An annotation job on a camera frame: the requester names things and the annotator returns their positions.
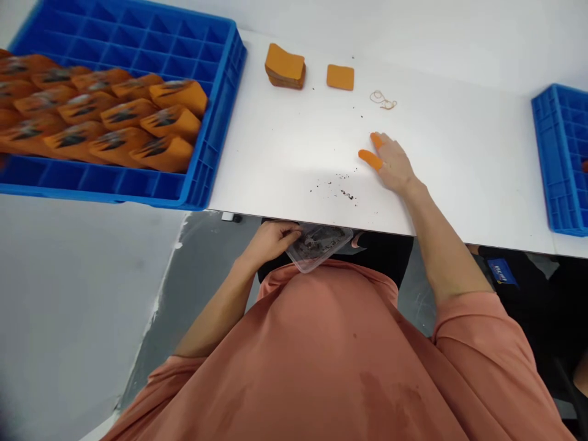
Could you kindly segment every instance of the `person's left hand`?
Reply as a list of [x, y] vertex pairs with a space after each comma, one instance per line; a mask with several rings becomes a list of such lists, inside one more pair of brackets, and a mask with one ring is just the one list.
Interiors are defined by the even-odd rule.
[[244, 260], [261, 266], [280, 256], [302, 234], [302, 227], [294, 222], [267, 220], [261, 224], [253, 239], [242, 254]]

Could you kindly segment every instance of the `blue label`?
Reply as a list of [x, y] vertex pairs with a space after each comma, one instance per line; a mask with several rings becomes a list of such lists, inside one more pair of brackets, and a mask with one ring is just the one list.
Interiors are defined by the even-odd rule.
[[492, 270], [492, 274], [496, 281], [500, 284], [515, 285], [517, 288], [519, 285], [516, 283], [513, 273], [504, 259], [490, 259], [488, 265]]

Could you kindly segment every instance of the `forearm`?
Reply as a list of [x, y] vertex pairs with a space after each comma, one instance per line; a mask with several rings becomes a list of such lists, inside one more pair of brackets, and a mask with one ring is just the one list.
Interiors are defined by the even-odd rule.
[[257, 269], [237, 259], [227, 278], [182, 338], [174, 354], [208, 356], [245, 313]]
[[421, 247], [437, 305], [451, 296], [493, 289], [472, 255], [419, 180], [402, 194]]

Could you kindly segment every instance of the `stack of orange foam pads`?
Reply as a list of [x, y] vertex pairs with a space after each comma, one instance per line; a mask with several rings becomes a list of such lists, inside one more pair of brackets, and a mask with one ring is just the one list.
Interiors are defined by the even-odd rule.
[[265, 72], [272, 85], [300, 90], [306, 78], [304, 57], [288, 53], [272, 43], [265, 60]]
[[207, 103], [194, 80], [0, 50], [0, 153], [185, 173]]

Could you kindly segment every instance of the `clear plastic container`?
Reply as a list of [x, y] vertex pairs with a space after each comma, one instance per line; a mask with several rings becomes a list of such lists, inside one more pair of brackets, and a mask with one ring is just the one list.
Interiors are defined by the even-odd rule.
[[351, 240], [351, 228], [300, 224], [303, 233], [286, 254], [301, 273], [310, 273]]

